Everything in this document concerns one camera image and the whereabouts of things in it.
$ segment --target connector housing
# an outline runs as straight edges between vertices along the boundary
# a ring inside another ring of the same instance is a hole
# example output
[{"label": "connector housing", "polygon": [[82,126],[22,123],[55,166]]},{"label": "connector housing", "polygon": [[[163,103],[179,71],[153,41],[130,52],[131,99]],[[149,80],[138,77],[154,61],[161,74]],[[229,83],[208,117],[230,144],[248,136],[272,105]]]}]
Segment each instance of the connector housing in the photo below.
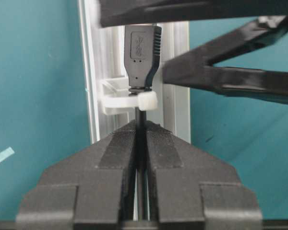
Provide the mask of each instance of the connector housing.
[{"label": "connector housing", "polygon": [[161,27],[125,26],[124,65],[129,76],[130,91],[148,89],[159,68]]}]

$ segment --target white tape piece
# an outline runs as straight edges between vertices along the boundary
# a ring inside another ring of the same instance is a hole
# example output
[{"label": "white tape piece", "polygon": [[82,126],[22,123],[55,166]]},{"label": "white tape piece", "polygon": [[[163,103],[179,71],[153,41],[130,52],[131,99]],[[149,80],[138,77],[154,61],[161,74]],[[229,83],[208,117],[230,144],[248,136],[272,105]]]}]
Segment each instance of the white tape piece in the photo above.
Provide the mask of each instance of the white tape piece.
[{"label": "white tape piece", "polygon": [[13,155],[15,152],[11,147],[8,147],[6,150],[0,152],[0,163],[6,160],[8,157]]}]

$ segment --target white cable holder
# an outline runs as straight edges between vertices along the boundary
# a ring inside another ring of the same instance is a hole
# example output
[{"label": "white cable holder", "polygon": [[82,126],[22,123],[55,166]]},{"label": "white cable holder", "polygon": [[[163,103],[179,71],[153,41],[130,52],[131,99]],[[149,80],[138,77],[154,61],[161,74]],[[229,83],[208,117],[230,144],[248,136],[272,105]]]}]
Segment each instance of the white cable holder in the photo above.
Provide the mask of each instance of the white cable holder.
[{"label": "white cable holder", "polygon": [[139,107],[141,111],[158,108],[157,94],[154,91],[142,92],[137,96],[128,96],[128,78],[112,78],[102,80],[102,108],[106,115],[117,115],[132,112]]}]

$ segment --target teal background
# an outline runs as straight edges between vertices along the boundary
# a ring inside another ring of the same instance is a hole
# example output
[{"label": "teal background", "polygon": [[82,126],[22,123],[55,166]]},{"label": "teal background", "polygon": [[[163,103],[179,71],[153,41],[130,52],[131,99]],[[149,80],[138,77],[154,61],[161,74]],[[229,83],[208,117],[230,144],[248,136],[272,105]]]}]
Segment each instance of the teal background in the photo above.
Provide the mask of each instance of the teal background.
[{"label": "teal background", "polygon": [[77,1],[0,0],[0,219],[42,171],[90,144]]},{"label": "teal background", "polygon": [[[195,48],[252,18],[190,22]],[[288,71],[288,34],[218,66]],[[288,219],[288,105],[191,90],[192,143],[236,167],[266,219]]]}]

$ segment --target black plastic arm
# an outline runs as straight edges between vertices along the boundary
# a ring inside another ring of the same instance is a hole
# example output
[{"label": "black plastic arm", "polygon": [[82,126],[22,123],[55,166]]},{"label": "black plastic arm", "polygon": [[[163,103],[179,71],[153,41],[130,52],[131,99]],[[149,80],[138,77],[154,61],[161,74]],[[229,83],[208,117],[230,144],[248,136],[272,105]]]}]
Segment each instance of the black plastic arm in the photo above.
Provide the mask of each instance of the black plastic arm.
[{"label": "black plastic arm", "polygon": [[288,0],[99,0],[103,27],[260,15],[288,15]]},{"label": "black plastic arm", "polygon": [[259,17],[168,61],[163,68],[163,81],[228,96],[288,104],[288,72],[213,66],[272,45],[287,32],[288,16]]}]

